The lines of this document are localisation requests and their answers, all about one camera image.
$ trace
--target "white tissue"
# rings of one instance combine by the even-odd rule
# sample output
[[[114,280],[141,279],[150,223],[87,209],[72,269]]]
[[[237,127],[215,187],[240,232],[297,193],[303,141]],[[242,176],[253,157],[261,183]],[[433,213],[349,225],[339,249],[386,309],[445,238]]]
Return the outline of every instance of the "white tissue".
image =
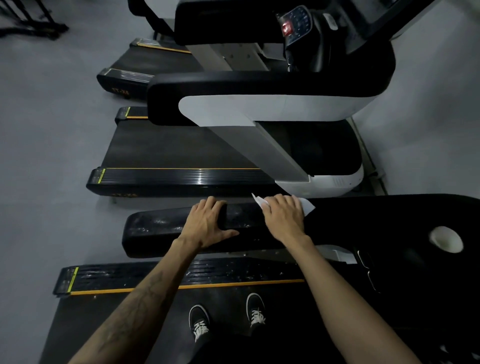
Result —
[[[263,198],[261,198],[259,196],[255,196],[254,194],[252,194],[252,196],[253,196],[253,199],[255,200],[255,202],[258,203],[258,206],[262,207],[262,204],[267,204],[268,205],[268,202],[266,200],[264,200]],[[307,200],[306,198],[300,197],[299,200],[300,200],[300,203],[301,203],[301,208],[303,209],[303,215],[304,216],[307,216],[308,214],[310,214],[315,209],[315,206],[309,200]]]

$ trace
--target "person's right arm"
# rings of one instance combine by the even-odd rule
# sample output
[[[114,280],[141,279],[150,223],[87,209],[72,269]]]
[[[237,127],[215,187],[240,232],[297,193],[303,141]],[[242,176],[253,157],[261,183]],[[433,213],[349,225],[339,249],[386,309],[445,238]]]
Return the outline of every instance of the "person's right arm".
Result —
[[[380,315],[321,256],[303,230],[303,210],[294,196],[267,197],[265,222],[295,258],[325,327],[348,364],[420,364]]]

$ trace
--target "black sneaker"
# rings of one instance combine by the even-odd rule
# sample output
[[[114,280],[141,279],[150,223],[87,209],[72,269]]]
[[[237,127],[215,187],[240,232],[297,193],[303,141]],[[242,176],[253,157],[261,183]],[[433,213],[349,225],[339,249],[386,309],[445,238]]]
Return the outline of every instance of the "black sneaker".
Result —
[[[188,321],[190,323],[190,331],[195,336],[195,342],[203,334],[210,331],[210,318],[203,306],[196,304],[190,309],[188,314]]]
[[[265,324],[265,305],[257,293],[250,293],[247,297],[247,317],[250,327]]]

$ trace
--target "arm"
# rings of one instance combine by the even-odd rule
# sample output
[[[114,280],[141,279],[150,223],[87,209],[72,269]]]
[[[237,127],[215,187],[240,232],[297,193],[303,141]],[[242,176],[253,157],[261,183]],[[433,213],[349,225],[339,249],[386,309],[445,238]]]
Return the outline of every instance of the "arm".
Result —
[[[299,264],[325,327],[348,364],[420,364],[380,315],[320,255],[303,231],[296,197],[276,195],[262,205],[265,222]]]
[[[209,197],[192,207],[180,237],[167,254],[69,364],[145,362],[190,262],[200,249],[238,235],[238,231],[222,231],[217,226],[224,203]]]

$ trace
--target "forearm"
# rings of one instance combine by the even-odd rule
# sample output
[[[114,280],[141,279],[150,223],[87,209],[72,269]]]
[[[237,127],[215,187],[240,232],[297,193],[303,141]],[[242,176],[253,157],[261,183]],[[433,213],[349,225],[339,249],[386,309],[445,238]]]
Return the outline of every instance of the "forearm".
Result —
[[[175,240],[167,254],[70,360],[70,364],[144,363],[197,246]]]
[[[420,363],[393,329],[320,255],[308,236],[288,245],[325,327],[347,363]]]

